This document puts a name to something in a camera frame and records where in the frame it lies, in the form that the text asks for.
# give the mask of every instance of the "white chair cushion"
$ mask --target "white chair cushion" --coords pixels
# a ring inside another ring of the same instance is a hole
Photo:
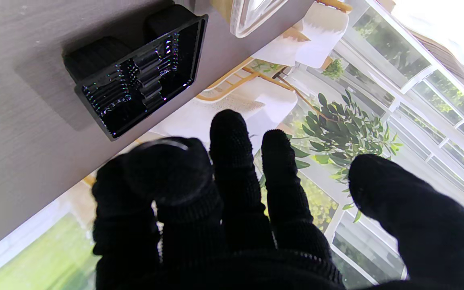
[[[304,18],[293,27],[311,39],[298,50],[295,60],[312,68],[320,68],[345,34],[348,15],[315,2]]]

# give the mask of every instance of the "white window frame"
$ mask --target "white window frame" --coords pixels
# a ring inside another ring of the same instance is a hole
[[[464,84],[460,82],[448,69],[446,69],[442,63],[440,63],[432,53],[423,46],[423,44],[412,35],[407,28],[405,28],[400,22],[398,22],[392,15],[384,9],[376,0],[364,0],[366,1],[381,17],[384,18],[400,35],[406,39],[411,46],[413,46],[431,65],[436,67],[463,95],[464,95]]]

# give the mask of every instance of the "plant leaf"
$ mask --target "plant leaf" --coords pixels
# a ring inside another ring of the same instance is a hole
[[[314,134],[313,131],[311,131],[311,129],[305,125],[302,125],[302,129],[304,130],[305,134],[308,134],[309,136],[316,136],[316,134]]]
[[[295,160],[295,163],[296,163],[296,168],[297,169],[303,169],[303,168],[307,168],[307,167],[311,166],[311,164],[309,164],[307,162],[300,161],[300,160]]]
[[[345,125],[348,128],[348,131],[350,131],[350,134],[356,134],[359,132],[359,129],[355,125],[352,125],[351,123],[345,123]]]
[[[363,214],[361,213],[361,211],[360,211],[360,210],[357,210],[357,215],[356,215],[356,218],[354,219],[354,222],[358,222],[359,219],[361,218],[361,215],[363,215]]]
[[[294,147],[293,145],[291,145],[291,148],[295,152],[295,157],[296,158],[305,158],[305,157],[310,155],[309,153],[304,152],[304,151],[298,149],[297,147]]]
[[[309,111],[307,112],[307,115],[311,117],[311,119],[313,119],[314,121],[318,122],[318,116],[315,113]]]
[[[351,209],[354,206],[355,206],[354,203],[346,204],[346,205],[343,206],[343,211],[346,211],[347,209]]]
[[[337,179],[340,179],[340,178],[342,178],[342,177],[343,177],[343,176],[342,176],[341,174],[333,174],[333,175],[330,176],[330,178],[336,179],[336,180],[337,180]]]
[[[313,141],[309,141],[309,143],[311,143],[311,146],[313,146],[317,150],[317,152],[322,152],[325,150],[325,146],[321,145],[320,143],[316,143]]]
[[[334,152],[331,155],[336,156],[337,158],[346,159],[345,154],[343,154],[341,152]]]
[[[343,109],[343,104],[338,104],[336,106],[336,109],[338,110],[338,114],[342,114],[343,116],[345,115],[345,110]]]
[[[350,100],[348,99],[348,97],[344,94],[341,95],[341,97],[343,98],[343,101],[348,105],[350,106]]]
[[[348,99],[350,100],[350,103],[352,103],[352,96],[350,95],[350,92],[348,90],[345,90],[346,95],[348,96]]]
[[[322,93],[318,94],[318,101],[320,102],[320,104],[322,104],[322,106],[327,106],[327,99]]]
[[[339,127],[339,130],[344,133],[344,134],[347,134],[350,132],[350,130],[348,130],[348,128],[346,127],[345,123],[343,122],[339,122],[338,123],[338,127]]]
[[[264,174],[263,174],[263,176],[261,176],[261,179],[259,180],[259,186],[261,188],[266,186],[266,176]]]
[[[313,157],[313,159],[316,160],[316,162],[318,162],[319,164],[322,164],[322,165],[325,165],[325,164],[328,164],[328,163],[329,163],[329,157],[328,157],[328,155],[316,154],[316,155]]]
[[[329,111],[330,111],[332,114],[337,114],[337,113],[338,113],[338,111],[336,110],[336,108],[335,108],[333,105],[331,105],[331,104],[328,104],[328,105],[327,105],[327,108],[329,109]]]
[[[338,124],[336,122],[327,120],[327,125],[326,126],[332,132],[336,132],[336,133],[341,132],[339,130],[339,126],[338,126]]]

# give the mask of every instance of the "green lawn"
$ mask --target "green lawn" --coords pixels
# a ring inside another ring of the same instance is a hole
[[[68,214],[0,268],[0,290],[88,290],[98,261],[76,218]]]

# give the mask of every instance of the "finger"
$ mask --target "finger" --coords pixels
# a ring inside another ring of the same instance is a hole
[[[126,176],[135,191],[152,196],[162,229],[163,266],[173,268],[223,253],[222,202],[212,166],[194,138],[144,143],[127,156]]]
[[[232,250],[275,248],[264,215],[252,144],[241,114],[224,110],[210,127],[210,156],[214,178],[224,200],[223,226]]]
[[[160,263],[160,235],[151,201],[131,191],[122,161],[123,156],[118,156],[99,169],[92,188],[97,202],[93,251],[102,256],[96,266],[98,289],[114,289],[123,281],[154,272]]]
[[[313,224],[307,196],[297,176],[295,154],[286,134],[281,130],[266,132],[261,149],[269,217],[278,248],[330,259],[329,244]]]
[[[371,154],[354,159],[348,179],[361,211],[398,240],[411,280],[464,288],[463,206],[396,163]]]

